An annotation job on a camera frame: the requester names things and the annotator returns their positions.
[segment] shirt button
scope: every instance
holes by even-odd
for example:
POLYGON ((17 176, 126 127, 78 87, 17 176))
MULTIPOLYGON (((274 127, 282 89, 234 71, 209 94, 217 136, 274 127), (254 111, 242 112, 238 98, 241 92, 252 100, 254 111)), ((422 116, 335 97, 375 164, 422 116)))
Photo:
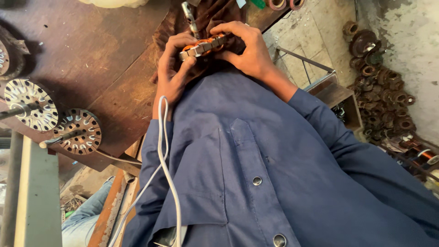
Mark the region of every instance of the shirt button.
POLYGON ((287 246, 287 239, 282 234, 277 234, 273 238, 273 243, 275 247, 284 247, 287 246))
POLYGON ((253 179, 253 184, 256 185, 256 186, 262 184, 262 178, 260 178, 260 177, 255 177, 255 178, 253 179))

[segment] jeans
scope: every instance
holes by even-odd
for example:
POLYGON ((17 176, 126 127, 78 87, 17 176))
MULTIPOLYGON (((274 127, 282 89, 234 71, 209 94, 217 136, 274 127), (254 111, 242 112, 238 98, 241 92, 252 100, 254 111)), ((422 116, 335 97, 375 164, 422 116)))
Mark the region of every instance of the jeans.
POLYGON ((87 247, 112 184, 106 181, 61 225, 63 247, 87 247))

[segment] brown cloth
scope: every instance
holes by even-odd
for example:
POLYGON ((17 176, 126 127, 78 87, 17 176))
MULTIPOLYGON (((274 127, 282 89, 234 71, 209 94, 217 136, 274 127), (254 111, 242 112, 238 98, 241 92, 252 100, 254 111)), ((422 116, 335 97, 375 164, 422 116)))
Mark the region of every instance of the brown cloth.
MULTIPOLYGON (((189 25, 181 7, 182 2, 184 1, 172 1, 168 14, 152 36, 154 45, 157 47, 155 54, 156 65, 165 51, 166 42, 168 42, 169 37, 189 30, 189 25)), ((245 10, 238 7, 236 0, 201 0, 198 7, 191 7, 192 10, 195 9, 193 15, 202 39, 210 37, 210 29, 221 23, 231 21, 245 22, 245 10)), ((234 37, 227 42, 223 49, 237 53, 244 47, 244 42, 240 38, 234 37)), ((181 62, 179 59, 176 59, 176 61, 175 69, 178 71, 181 62)), ((205 57, 198 57, 197 63, 191 69, 187 80, 190 81, 200 76, 208 68, 211 61, 212 54, 205 57)), ((158 75, 156 71, 150 78, 150 82, 157 83, 157 79, 158 75)))

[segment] navy blue shirt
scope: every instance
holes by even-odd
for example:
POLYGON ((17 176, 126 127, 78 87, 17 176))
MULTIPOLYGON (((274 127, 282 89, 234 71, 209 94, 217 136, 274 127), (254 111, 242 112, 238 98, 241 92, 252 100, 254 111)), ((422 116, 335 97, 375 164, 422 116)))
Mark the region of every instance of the navy blue shirt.
MULTIPOLYGON (((439 201, 305 91, 285 103, 239 72, 215 73, 185 92, 166 124, 169 171, 189 226, 183 246, 273 246, 277 234, 287 247, 439 246, 439 201)), ((157 143, 152 120, 140 188, 160 164, 157 143)), ((159 171, 123 246, 156 246, 154 233, 175 225, 159 171)))

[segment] wooden table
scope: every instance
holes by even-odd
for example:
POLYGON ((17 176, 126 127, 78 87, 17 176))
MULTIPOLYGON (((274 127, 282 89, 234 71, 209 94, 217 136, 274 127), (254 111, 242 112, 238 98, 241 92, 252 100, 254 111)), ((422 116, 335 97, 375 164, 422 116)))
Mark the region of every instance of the wooden table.
MULTIPOLYGON (((16 38, 26 40, 32 53, 27 76, 52 90, 62 108, 94 113, 102 123, 99 149, 119 157, 145 134, 151 120, 156 91, 149 82, 156 69, 152 34, 169 3, 150 0, 139 8, 105 9, 77 0, 36 0, 2 10, 0 19, 16 38)), ((249 1, 245 7, 247 23, 261 30, 289 10, 259 10, 249 1)), ((0 110, 5 109, 0 103, 0 110)), ((36 142, 53 137, 51 131, 35 131, 14 117, 2 122, 36 142)), ((113 163, 96 152, 82 156, 59 145, 51 148, 98 171, 113 163)))

